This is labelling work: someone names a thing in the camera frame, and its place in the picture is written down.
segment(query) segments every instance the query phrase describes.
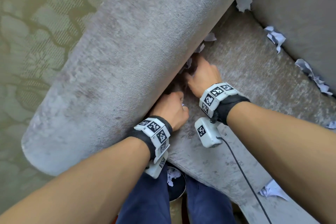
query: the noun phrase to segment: black cable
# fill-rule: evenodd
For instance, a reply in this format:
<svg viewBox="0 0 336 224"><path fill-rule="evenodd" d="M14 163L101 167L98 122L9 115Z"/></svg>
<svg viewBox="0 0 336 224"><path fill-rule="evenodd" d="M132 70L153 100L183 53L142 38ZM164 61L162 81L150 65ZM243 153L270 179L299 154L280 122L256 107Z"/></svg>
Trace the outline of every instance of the black cable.
<svg viewBox="0 0 336 224"><path fill-rule="evenodd" d="M266 213L266 211L265 211L263 205L261 204L261 202L260 202L260 200L259 200L257 194L254 192L254 189L252 188L252 186L251 186L249 180L247 179L246 175L244 174L242 168L240 167L240 165L239 165L239 163L238 163L238 160L236 159L236 156L233 154L233 151L231 150L231 147L229 146L229 144L227 143L227 141L225 141L223 138L221 138L221 137L216 137L216 138L217 138L217 139L220 139L220 140L223 140L223 141L226 143L226 145L229 147L229 150L231 151L234 160L236 161L236 163L237 163L237 165L238 165L238 167L239 167L241 173L243 174L243 176L244 176L244 178L245 178L247 184L250 186L250 189L251 189L251 191L253 192L255 198L257 199L257 201L258 201L258 203L259 203L261 209L263 210L263 212L264 212L264 214L265 214L265 216L266 216L266 218L267 218L269 224L272 224L272 222L271 222L270 218L268 217L268 215L267 215L267 213Z"/></svg>

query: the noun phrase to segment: green patterned fabric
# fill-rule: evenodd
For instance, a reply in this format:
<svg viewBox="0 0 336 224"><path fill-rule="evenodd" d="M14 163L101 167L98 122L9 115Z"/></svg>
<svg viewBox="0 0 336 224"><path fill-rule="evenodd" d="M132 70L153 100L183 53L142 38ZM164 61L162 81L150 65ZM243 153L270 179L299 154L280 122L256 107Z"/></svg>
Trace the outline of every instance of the green patterned fabric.
<svg viewBox="0 0 336 224"><path fill-rule="evenodd" d="M0 213L52 177L20 140L103 0L0 0Z"/></svg>

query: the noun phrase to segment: blue jeans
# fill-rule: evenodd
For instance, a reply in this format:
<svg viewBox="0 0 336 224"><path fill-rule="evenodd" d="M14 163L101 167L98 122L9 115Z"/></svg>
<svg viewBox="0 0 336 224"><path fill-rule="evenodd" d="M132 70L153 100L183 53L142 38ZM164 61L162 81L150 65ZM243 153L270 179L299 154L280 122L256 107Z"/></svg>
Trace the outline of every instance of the blue jeans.
<svg viewBox="0 0 336 224"><path fill-rule="evenodd" d="M235 224L227 196L185 176L192 224ZM121 208L116 224L170 224L167 164L157 179L143 173Z"/></svg>

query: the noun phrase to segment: leg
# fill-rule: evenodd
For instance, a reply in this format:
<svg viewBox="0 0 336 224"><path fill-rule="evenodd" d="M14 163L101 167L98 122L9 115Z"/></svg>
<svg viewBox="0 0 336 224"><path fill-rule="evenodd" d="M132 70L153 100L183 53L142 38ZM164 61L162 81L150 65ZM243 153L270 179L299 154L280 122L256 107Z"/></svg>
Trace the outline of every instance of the leg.
<svg viewBox="0 0 336 224"><path fill-rule="evenodd" d="M157 179L143 173L120 210L116 224L170 224L167 164Z"/></svg>
<svg viewBox="0 0 336 224"><path fill-rule="evenodd" d="M227 196L186 175L188 211L192 224L235 224Z"/></svg>

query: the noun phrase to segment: forearm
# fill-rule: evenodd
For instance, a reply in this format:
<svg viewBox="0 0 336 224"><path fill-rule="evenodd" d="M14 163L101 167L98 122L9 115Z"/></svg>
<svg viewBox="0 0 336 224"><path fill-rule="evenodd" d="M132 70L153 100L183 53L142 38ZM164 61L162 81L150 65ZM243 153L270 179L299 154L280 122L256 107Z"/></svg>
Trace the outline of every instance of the forearm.
<svg viewBox="0 0 336 224"><path fill-rule="evenodd" d="M249 102L227 123L289 196L320 222L336 222L336 134Z"/></svg>
<svg viewBox="0 0 336 224"><path fill-rule="evenodd" d="M0 216L0 223L109 223L149 161L134 137L91 156Z"/></svg>

